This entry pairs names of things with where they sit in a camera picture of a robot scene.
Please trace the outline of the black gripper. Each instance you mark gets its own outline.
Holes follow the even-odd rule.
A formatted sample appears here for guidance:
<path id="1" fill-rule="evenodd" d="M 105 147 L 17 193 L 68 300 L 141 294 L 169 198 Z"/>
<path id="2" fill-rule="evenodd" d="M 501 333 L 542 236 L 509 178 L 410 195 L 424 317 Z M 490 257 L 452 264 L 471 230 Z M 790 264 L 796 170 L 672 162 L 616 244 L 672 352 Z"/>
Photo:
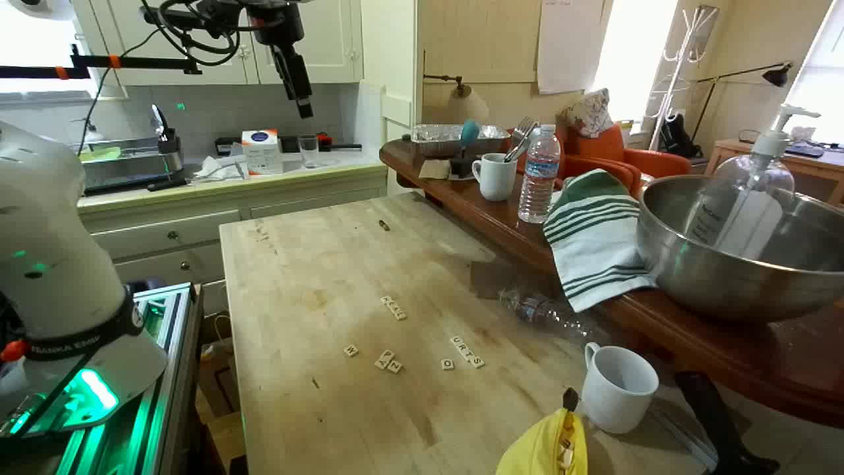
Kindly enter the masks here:
<path id="1" fill-rule="evenodd" d="M 303 36 L 298 0 L 246 0 L 246 13 L 254 21 L 261 44 L 295 44 Z M 312 97 L 295 97 L 300 119 L 312 119 Z"/>

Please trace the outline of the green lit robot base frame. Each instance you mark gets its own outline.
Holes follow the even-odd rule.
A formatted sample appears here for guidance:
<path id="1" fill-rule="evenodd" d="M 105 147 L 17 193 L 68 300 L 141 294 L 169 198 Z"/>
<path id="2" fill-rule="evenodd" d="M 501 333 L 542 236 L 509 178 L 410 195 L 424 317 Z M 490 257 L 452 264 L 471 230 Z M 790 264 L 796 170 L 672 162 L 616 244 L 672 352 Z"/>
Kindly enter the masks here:
<path id="1" fill-rule="evenodd" d="M 191 459 L 199 289 L 141 289 L 137 338 L 2 367 L 2 475 L 180 475 Z"/>

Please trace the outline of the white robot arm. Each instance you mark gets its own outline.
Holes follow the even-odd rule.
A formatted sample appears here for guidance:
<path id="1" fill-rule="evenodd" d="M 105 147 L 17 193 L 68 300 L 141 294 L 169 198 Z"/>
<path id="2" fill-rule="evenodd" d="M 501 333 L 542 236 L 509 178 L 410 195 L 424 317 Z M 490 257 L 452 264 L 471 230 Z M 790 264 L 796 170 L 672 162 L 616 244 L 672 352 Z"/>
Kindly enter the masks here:
<path id="1" fill-rule="evenodd" d="M 312 114 L 312 82 L 295 42 L 303 0 L 161 0 L 146 4 L 184 74 L 199 48 L 232 54 L 250 32 L 270 48 L 287 97 Z M 146 330 L 132 289 L 83 223 L 84 168 L 62 141 L 14 123 L 0 131 L 0 292 L 25 327 L 2 355 L 2 432 L 66 432 L 113 416 L 148 389 L 169 355 Z"/>

